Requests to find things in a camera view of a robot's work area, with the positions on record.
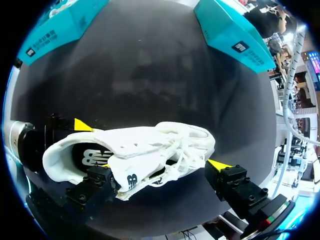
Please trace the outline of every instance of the screw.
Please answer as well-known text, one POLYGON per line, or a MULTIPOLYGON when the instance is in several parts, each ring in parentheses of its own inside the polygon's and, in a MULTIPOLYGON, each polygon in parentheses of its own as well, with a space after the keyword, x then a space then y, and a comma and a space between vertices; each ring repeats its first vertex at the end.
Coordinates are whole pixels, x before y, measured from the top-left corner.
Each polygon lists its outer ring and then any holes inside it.
POLYGON ((254 196, 250 195, 250 196, 248 197, 248 199, 249 199, 250 202, 253 202, 256 198, 255 198, 254 196))
POLYGON ((86 196, 83 195, 83 194, 81 194, 81 195, 79 196, 79 199, 80 199, 80 200, 85 200, 85 199, 86 199, 86 196))
POLYGON ((247 184, 247 183, 249 183, 250 182, 250 177, 246 177, 245 179, 244 179, 244 182, 247 184))
POLYGON ((261 189, 261 194, 266 195, 268 193, 268 188, 262 188, 261 189))
POLYGON ((234 188, 238 187, 239 186, 239 182, 238 181, 233 181, 232 186, 234 188))

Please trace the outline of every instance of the dark gray table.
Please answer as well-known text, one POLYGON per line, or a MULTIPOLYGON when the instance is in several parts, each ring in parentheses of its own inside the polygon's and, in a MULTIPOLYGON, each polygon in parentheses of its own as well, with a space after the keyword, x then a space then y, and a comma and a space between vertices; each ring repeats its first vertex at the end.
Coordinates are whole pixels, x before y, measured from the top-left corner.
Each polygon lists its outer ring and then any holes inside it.
MULTIPOLYGON (((171 1, 111 1, 80 40, 23 65, 11 119, 42 128, 51 113, 105 130, 161 121, 206 128, 216 139, 212 158, 242 165, 256 184, 273 162, 276 117, 268 74, 208 47, 193 9, 171 1)), ((44 172, 26 174, 57 194, 69 185, 44 172)), ((147 187, 130 201, 116 200, 88 224, 116 237, 158 236, 228 209, 201 169, 147 187)))

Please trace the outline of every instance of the shoe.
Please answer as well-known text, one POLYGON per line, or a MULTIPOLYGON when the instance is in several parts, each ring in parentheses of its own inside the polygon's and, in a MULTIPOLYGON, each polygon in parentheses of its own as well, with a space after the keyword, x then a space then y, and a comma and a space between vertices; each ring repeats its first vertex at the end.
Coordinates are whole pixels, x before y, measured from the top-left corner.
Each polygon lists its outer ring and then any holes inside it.
MULTIPOLYGON (((174 154, 172 154, 172 151, 169 151, 165 157, 165 164, 162 162, 156 172, 145 177, 136 187, 126 192, 119 191, 116 196, 118 199, 126 201, 147 186, 158 188, 169 181, 176 181, 195 172, 199 168, 204 168, 206 160, 215 151, 216 141, 212 134, 204 128, 180 122, 160 122, 155 126, 155 129, 157 132, 165 134, 168 140, 171 141, 174 154)), ((164 149, 160 149, 160 155, 166 152, 166 145, 163 147, 164 149)), ((117 170, 119 168, 114 164, 118 164, 119 166, 126 165, 120 161, 112 162, 109 160, 108 163, 111 169, 117 170)), ((125 170, 120 170, 118 178, 124 178, 126 175, 121 176, 123 173, 125 173, 125 170)), ((135 182, 136 176, 129 177, 128 181, 135 182)))
POLYGON ((107 163, 121 186, 117 198, 125 201, 146 186, 161 187, 203 168, 214 145, 207 130, 177 122, 79 132, 50 146, 43 167, 53 181, 76 185, 86 168, 107 163))

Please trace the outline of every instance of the teal box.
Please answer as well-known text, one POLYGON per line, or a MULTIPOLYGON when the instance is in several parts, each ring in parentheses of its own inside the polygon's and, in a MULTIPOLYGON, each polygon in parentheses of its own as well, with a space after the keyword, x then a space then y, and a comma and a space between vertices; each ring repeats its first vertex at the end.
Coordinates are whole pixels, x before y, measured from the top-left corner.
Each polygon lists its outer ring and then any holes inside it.
MULTIPOLYGON (((66 4, 62 1, 55 9, 66 4)), ((49 18, 44 14, 22 44, 17 57, 31 65, 46 53, 74 40, 78 40, 92 20, 109 0, 78 0, 68 8, 49 18)))
POLYGON ((255 27, 221 0, 200 0, 194 8, 206 43, 256 73, 275 68, 275 62, 255 27))

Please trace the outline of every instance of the black mount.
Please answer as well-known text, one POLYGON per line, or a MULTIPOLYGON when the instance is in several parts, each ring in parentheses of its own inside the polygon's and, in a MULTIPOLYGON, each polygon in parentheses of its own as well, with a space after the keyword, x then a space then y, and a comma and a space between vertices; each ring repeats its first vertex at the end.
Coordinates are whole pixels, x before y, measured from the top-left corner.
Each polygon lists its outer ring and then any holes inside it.
POLYGON ((276 228, 280 223, 275 225, 275 220, 287 217, 290 211, 285 210, 294 206, 293 202, 288 203, 287 198, 281 194, 270 200, 268 189, 261 189, 254 184, 247 177, 247 170, 239 165, 219 171, 207 161, 204 175, 220 201, 227 201, 240 219, 248 221, 249 225, 241 238, 255 231, 263 232, 271 225, 276 228))

